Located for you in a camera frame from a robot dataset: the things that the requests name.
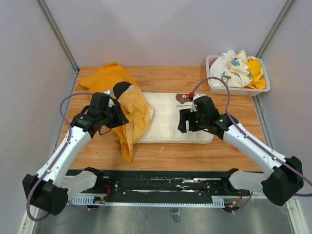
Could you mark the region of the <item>yellow pillowcase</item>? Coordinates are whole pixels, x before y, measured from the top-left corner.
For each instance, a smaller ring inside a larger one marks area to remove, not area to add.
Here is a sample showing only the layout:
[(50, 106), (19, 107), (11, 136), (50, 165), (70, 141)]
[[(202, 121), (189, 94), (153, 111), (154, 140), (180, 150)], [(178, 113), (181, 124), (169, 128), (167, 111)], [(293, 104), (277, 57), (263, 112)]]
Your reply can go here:
[(123, 159), (131, 163), (133, 145), (141, 139), (152, 122), (153, 108), (136, 85), (119, 82), (113, 87), (113, 92), (129, 123), (113, 128), (112, 131), (119, 139)]

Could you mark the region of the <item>white bear print pillow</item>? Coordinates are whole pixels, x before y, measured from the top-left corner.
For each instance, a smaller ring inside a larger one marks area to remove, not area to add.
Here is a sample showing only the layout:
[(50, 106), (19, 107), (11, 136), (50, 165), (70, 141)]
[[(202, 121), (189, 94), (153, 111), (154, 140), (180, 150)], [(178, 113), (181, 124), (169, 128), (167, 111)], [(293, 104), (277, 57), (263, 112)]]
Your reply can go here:
[(191, 108), (187, 93), (144, 92), (148, 104), (153, 107), (152, 121), (138, 143), (195, 143), (209, 144), (214, 136), (203, 131), (181, 133), (178, 130), (179, 111)]

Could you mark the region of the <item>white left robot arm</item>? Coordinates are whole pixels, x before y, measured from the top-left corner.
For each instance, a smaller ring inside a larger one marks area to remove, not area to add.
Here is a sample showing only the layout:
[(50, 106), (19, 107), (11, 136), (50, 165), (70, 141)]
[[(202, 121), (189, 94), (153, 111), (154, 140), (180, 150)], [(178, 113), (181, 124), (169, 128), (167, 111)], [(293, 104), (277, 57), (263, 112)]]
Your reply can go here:
[(32, 216), (31, 206), (48, 215), (58, 215), (72, 197), (86, 190), (97, 192), (107, 188), (103, 171), (95, 168), (88, 167), (69, 179), (65, 176), (83, 147), (103, 126), (113, 129), (128, 122), (112, 90), (93, 93), (90, 104), (72, 122), (66, 122), (68, 132), (53, 155), (35, 175), (24, 177), (22, 184), (29, 218), (40, 221)]

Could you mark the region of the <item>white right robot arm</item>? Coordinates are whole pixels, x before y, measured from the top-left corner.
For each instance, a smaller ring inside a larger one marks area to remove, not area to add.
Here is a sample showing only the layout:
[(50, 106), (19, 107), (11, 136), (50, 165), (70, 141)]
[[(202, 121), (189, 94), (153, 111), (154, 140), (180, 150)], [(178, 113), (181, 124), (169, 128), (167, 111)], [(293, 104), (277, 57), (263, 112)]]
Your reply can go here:
[(262, 193), (277, 206), (284, 205), (301, 188), (301, 161), (280, 154), (254, 137), (228, 112), (220, 114), (212, 99), (196, 95), (188, 109), (179, 111), (178, 130), (182, 133), (206, 131), (233, 145), (262, 170), (261, 173), (231, 169), (224, 176), (227, 190)]

